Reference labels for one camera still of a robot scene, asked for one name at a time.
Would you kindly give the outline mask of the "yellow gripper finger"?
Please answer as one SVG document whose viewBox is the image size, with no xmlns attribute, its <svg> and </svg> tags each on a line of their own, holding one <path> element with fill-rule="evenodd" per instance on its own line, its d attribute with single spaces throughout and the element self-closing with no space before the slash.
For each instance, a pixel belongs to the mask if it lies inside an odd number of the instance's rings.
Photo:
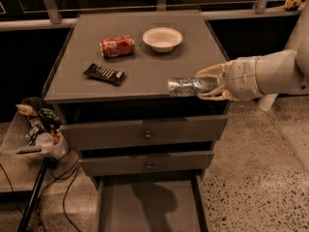
<svg viewBox="0 0 309 232">
<path fill-rule="evenodd" d="M 220 85 L 208 93 L 198 93 L 197 97 L 205 101 L 224 101 L 229 100 L 232 95 L 224 85 Z"/>
<path fill-rule="evenodd" d="M 213 77 L 219 78 L 225 75 L 226 70 L 229 67 L 229 63 L 226 62 L 224 64 L 216 64 L 205 69 L 198 71 L 195 74 L 196 78 L 206 78 L 206 77 Z"/>
</svg>

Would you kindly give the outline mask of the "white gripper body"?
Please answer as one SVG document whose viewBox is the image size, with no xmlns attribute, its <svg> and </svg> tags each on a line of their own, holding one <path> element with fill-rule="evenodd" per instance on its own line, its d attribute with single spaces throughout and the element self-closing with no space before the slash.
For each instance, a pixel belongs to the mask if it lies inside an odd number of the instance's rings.
<svg viewBox="0 0 309 232">
<path fill-rule="evenodd" d="M 256 79 L 257 56 L 230 61 L 225 72 L 228 91 L 241 101 L 251 101 L 263 95 Z"/>
</svg>

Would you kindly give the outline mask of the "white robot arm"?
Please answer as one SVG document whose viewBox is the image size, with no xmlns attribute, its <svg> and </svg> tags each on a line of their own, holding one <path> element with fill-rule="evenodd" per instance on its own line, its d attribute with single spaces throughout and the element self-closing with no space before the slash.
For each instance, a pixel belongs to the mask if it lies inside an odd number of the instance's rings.
<svg viewBox="0 0 309 232">
<path fill-rule="evenodd" d="M 297 20 L 285 49 L 265 56 L 240 57 L 200 70 L 200 79 L 218 86 L 197 97 L 206 101 L 252 101 L 263 111 L 271 109 L 279 94 L 309 94 L 309 1 Z"/>
</svg>

